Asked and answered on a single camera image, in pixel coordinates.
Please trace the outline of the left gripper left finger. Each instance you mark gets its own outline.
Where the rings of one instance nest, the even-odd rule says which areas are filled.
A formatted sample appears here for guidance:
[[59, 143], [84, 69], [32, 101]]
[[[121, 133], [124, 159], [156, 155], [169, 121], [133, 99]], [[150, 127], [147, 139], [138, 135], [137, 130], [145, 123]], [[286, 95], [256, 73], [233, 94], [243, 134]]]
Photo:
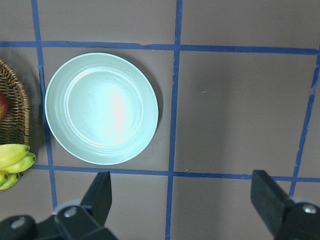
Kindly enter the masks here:
[[105, 227], [111, 205], [110, 173], [99, 172], [82, 200], [61, 207], [54, 223], [64, 240], [111, 240], [112, 233]]

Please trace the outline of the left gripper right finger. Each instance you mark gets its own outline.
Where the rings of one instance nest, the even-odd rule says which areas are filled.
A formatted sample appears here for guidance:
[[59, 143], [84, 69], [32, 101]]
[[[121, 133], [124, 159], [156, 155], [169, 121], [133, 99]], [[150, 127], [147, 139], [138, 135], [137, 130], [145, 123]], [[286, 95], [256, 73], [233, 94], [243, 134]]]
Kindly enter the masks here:
[[250, 200], [274, 240], [318, 240], [320, 206], [290, 197], [264, 170], [254, 170]]

